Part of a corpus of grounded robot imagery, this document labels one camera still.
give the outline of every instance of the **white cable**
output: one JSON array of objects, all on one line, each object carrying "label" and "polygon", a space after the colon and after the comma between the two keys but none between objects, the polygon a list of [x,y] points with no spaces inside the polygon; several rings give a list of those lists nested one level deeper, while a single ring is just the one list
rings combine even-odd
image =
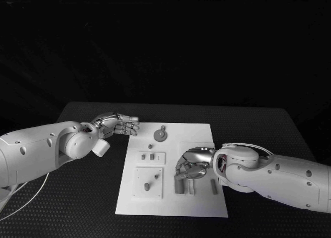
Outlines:
[{"label": "white cable", "polygon": [[22,186],[27,184],[27,182],[21,185],[21,187],[4,198],[4,200],[1,200],[0,201],[0,203],[1,202],[4,202],[17,192],[18,192],[18,190],[22,188]]},{"label": "white cable", "polygon": [[43,188],[43,185],[44,185],[45,180],[47,180],[47,177],[48,177],[48,174],[45,175],[45,178],[44,178],[41,187],[40,187],[38,191],[35,192],[34,196],[31,197],[31,199],[28,200],[28,202],[27,202],[9,215],[7,215],[4,218],[1,218],[0,221],[2,221],[2,220],[4,220],[5,218],[8,218],[15,212],[18,212],[20,209],[31,202],[31,200],[34,199],[34,197],[37,196],[37,194],[38,194],[38,192],[40,192],[40,190],[41,190],[41,188]]},{"label": "white cable", "polygon": [[257,145],[251,145],[251,144],[244,144],[244,143],[231,143],[233,145],[243,145],[243,146],[249,146],[253,148],[260,149],[261,151],[264,151],[269,155],[273,155],[273,153],[270,151],[267,151],[263,147],[257,146]]}]

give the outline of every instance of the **table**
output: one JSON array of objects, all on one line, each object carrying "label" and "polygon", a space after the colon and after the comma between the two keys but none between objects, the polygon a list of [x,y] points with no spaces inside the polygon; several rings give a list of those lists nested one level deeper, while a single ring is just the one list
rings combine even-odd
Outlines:
[{"label": "table", "polygon": [[[142,122],[208,123],[215,148],[243,142],[315,160],[283,109],[70,102],[57,122],[89,122],[110,111],[138,116]],[[31,203],[0,222],[0,237],[331,237],[331,214],[299,210],[228,187],[228,218],[115,215],[128,136],[113,135],[107,142],[102,158],[90,152],[50,173]],[[28,201],[43,179],[14,195],[0,218]]]}]

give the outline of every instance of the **white board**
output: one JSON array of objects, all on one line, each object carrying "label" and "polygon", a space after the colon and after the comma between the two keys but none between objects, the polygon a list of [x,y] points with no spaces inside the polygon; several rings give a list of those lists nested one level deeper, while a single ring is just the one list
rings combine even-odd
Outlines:
[{"label": "white board", "polygon": [[[152,138],[153,131],[165,126],[166,139],[156,142]],[[211,169],[200,179],[192,179],[194,195],[188,193],[188,181],[184,181],[185,194],[174,193],[174,167],[182,153],[197,146],[214,148],[210,125],[188,123],[139,123],[138,136],[129,136],[128,148],[125,154],[123,171],[119,184],[119,193],[116,201],[115,214],[125,215],[153,215],[153,216],[191,216],[191,217],[227,217],[225,203],[221,186]],[[164,164],[139,162],[141,153],[165,153]],[[156,183],[152,193],[142,199],[139,195],[135,198],[135,187],[139,194],[148,194],[142,191],[142,183],[135,181],[136,169],[151,171],[152,168],[161,169],[162,185]],[[210,179],[215,180],[217,194],[213,194]]]}]

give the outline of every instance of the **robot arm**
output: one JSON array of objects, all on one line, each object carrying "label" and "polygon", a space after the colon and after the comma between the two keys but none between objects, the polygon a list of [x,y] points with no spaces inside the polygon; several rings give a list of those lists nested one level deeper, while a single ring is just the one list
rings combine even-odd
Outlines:
[{"label": "robot arm", "polygon": [[218,184],[236,191],[256,191],[264,198],[289,206],[331,213],[329,166],[273,154],[261,157],[254,150],[234,144],[224,144],[218,150],[197,147],[182,154],[177,163],[177,193],[181,193],[181,179],[201,178],[208,168]]},{"label": "robot arm", "polygon": [[103,156],[113,133],[136,136],[138,117],[116,113],[99,115],[92,122],[66,121],[27,128],[0,137],[0,199],[1,187],[27,182],[66,162],[92,151]]}]

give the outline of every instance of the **dark curtain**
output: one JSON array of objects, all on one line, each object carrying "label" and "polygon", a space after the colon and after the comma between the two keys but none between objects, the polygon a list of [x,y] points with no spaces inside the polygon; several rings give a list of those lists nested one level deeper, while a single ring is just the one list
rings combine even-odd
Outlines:
[{"label": "dark curtain", "polygon": [[0,135],[70,101],[279,107],[331,155],[328,6],[40,2],[0,3]]}]

